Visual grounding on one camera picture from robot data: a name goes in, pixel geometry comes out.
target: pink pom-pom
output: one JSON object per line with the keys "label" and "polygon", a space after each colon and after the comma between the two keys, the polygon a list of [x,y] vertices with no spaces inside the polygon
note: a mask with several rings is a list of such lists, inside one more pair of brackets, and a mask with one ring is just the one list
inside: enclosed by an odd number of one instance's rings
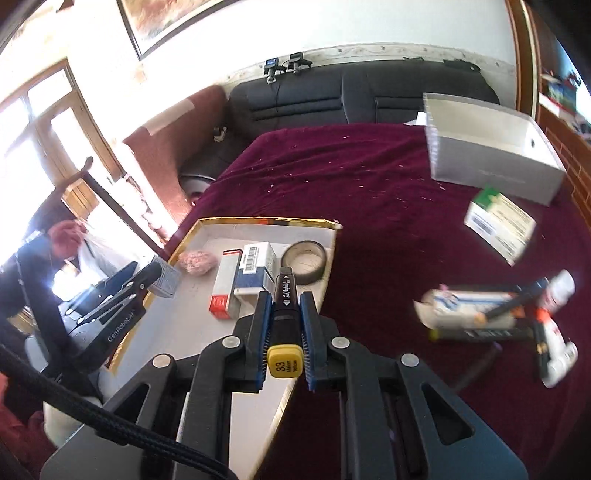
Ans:
{"label": "pink pom-pom", "polygon": [[187,273],[195,275],[205,275],[217,265],[217,258],[213,253],[205,250],[189,250],[178,256],[178,264],[183,267]]}

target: black tape roll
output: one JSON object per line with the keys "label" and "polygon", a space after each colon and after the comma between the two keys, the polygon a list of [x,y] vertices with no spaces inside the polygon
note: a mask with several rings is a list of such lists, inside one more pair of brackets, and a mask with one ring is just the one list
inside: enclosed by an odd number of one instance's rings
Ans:
{"label": "black tape roll", "polygon": [[285,250],[285,253],[281,257],[281,266],[292,267],[294,259],[298,255],[305,253],[317,255],[320,258],[320,265],[308,273],[296,273],[294,271],[296,285],[309,285],[320,280],[326,269],[326,250],[318,242],[312,240],[297,242]]}

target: maroon tablecloth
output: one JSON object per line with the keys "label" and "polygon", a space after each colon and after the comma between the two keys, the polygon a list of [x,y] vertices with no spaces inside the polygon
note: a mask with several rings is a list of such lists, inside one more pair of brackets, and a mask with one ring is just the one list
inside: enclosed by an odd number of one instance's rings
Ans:
{"label": "maroon tablecloth", "polygon": [[[259,137],[205,192],[191,217],[338,220],[344,228],[322,313],[372,352],[416,353],[448,382],[488,347],[430,343],[413,300],[440,283],[527,283],[568,269],[577,293],[555,320],[579,348],[579,361],[566,379],[546,389],[535,379],[531,346],[506,343],[492,370],[462,392],[533,473],[565,438],[590,393],[591,238],[566,191],[550,207],[516,199],[538,225],[510,267],[463,224],[477,192],[430,178],[422,127],[292,129]],[[302,383],[265,478],[338,478],[336,398],[310,394]]]}

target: painting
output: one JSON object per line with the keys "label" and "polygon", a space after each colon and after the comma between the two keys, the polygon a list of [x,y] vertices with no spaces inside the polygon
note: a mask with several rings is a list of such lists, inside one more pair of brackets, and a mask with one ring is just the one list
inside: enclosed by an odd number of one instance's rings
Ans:
{"label": "painting", "polygon": [[238,0],[117,0],[125,28],[142,60],[197,20]]}

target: glue bottle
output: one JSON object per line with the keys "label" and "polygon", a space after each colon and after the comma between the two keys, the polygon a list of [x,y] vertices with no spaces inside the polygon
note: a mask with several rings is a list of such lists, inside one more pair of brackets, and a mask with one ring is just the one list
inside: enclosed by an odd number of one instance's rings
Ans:
{"label": "glue bottle", "polygon": [[538,300],[538,307],[553,314],[568,302],[573,293],[573,277],[567,270],[563,270],[550,280],[550,283]]}

